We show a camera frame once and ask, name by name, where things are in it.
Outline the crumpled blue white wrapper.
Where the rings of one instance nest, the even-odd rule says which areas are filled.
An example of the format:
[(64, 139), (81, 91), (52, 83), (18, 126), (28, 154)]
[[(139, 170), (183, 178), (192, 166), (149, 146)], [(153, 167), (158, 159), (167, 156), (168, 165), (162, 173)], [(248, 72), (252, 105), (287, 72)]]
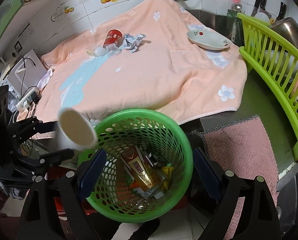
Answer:
[(138, 34), (135, 36), (131, 34), (125, 34), (121, 46), (123, 49), (128, 50), (130, 53), (134, 53), (140, 47), (140, 45), (142, 44), (142, 41), (145, 38), (146, 38), (146, 35), (144, 34)]

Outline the white power strip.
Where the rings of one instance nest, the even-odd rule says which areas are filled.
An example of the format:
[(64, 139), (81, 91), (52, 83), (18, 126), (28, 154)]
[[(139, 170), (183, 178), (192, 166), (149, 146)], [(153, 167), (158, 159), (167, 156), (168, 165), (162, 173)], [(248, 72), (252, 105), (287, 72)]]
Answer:
[(16, 105), (18, 112), (22, 113), (26, 109), (31, 109), (31, 105), (33, 104), (33, 99), (35, 97), (39, 97), (39, 95), (40, 95), (40, 90), (37, 86), (29, 87)]

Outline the white ceramic plate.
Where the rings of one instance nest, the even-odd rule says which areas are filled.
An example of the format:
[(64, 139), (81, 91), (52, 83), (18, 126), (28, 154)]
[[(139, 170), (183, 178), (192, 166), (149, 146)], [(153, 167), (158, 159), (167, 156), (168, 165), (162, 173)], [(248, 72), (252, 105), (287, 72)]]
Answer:
[(186, 35), (192, 43), (206, 50), (221, 51), (233, 44), (231, 40), (214, 31), (192, 30)]

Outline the pink floor mat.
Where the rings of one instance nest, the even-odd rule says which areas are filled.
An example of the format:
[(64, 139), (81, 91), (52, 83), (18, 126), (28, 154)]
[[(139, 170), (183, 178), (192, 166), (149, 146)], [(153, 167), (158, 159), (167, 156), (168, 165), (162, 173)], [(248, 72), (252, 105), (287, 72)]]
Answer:
[(258, 115), (211, 128), (201, 137), (210, 160), (240, 178), (262, 176), (277, 203), (278, 167), (269, 136)]

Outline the white microwave oven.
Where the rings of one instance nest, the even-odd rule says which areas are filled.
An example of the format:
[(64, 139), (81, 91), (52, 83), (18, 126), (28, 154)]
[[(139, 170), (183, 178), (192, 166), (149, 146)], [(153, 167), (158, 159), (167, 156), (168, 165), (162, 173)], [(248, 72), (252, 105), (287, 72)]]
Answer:
[(0, 86), (8, 85), (9, 92), (19, 101), (46, 73), (47, 69), (32, 49), (9, 62), (0, 75)]

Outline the green plastic waste basket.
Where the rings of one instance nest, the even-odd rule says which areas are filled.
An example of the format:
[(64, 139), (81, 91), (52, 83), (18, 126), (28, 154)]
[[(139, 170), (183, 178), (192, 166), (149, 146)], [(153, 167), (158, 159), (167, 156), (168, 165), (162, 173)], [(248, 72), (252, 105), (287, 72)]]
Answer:
[(79, 156), (88, 161), (102, 150), (105, 165), (88, 197), (100, 214), (119, 222), (156, 219), (173, 207), (188, 189), (192, 149), (179, 125), (148, 109), (112, 114), (95, 126), (95, 149)]

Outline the red paper cup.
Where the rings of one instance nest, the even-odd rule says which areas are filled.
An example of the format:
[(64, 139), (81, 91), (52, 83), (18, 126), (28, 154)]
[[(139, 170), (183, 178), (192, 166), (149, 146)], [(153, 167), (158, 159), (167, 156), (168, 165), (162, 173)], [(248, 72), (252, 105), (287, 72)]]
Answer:
[(123, 37), (123, 34), (121, 31), (116, 29), (110, 30), (105, 38), (103, 48), (106, 48), (108, 45), (111, 45), (111, 44), (115, 44), (116, 46), (118, 46), (122, 37)]

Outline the clear plastic cup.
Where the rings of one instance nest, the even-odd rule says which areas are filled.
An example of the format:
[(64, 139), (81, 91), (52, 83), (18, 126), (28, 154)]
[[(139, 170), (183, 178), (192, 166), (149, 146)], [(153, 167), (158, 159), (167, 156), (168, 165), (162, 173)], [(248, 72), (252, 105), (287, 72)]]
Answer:
[(106, 46), (106, 55), (108, 58), (116, 57), (119, 54), (121, 54), (121, 49), (115, 43)]

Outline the lime green dish rack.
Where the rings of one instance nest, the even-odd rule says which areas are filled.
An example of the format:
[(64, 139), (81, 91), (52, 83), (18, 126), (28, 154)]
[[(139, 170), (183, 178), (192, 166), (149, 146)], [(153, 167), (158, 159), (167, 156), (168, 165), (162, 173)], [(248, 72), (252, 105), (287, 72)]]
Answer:
[(242, 21), (244, 45), (239, 52), (247, 66), (265, 81), (282, 106), (297, 138), (293, 148), (298, 160), (298, 49), (269, 29), (269, 24), (238, 13)]

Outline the steel pot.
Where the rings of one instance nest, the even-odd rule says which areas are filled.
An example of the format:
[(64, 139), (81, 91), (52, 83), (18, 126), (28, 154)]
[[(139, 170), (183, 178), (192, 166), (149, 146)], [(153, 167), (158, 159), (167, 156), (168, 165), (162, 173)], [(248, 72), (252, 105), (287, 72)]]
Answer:
[(298, 49), (298, 24), (292, 17), (278, 20), (270, 24), (268, 27)]

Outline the peach floral blanket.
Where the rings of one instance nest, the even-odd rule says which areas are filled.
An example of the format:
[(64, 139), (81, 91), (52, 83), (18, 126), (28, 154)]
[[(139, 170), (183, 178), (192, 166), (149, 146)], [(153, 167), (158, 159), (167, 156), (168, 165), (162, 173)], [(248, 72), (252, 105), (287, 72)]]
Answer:
[[(110, 30), (145, 35), (133, 53), (89, 56)], [(188, 31), (211, 34), (172, 0), (145, 0), (95, 29), (73, 35), (42, 56), (52, 77), (38, 105), (19, 115), (55, 121), (63, 107), (92, 120), (130, 108), (161, 112), (178, 124), (238, 110), (247, 67), (236, 45), (213, 53), (190, 42)]]

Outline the black handled knife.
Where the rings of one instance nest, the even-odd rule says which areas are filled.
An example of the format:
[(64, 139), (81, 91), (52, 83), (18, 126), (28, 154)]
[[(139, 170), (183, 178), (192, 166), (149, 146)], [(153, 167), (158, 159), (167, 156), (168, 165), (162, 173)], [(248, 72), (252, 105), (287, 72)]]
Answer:
[(287, 5), (284, 2), (280, 2), (280, 9), (279, 9), (278, 16), (276, 17), (276, 21), (279, 21), (285, 17), (286, 10), (287, 10)]

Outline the white plastic bag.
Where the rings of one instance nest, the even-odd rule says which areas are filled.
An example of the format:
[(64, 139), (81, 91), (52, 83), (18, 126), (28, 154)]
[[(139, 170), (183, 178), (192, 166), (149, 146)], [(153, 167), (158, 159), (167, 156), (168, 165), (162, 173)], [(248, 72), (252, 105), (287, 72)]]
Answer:
[(38, 81), (37, 87), (39, 90), (43, 90), (45, 86), (49, 83), (51, 77), (53, 76), (54, 69), (49, 68), (46, 74)]

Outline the amber tea bottle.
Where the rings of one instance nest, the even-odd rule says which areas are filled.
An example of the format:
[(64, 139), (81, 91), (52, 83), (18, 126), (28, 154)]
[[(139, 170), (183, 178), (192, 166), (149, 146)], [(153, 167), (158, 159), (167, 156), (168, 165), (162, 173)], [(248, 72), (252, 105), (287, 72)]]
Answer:
[(154, 191), (159, 187), (162, 182), (161, 177), (150, 165), (147, 165), (137, 146), (125, 149), (120, 158), (143, 191)]

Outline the white paper cup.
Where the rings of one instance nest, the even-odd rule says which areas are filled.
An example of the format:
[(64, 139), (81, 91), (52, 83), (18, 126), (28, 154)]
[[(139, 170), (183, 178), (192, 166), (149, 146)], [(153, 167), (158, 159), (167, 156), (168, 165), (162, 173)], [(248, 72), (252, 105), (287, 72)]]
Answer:
[(97, 135), (89, 120), (69, 107), (58, 113), (54, 140), (56, 150), (71, 149), (78, 153), (97, 145)]

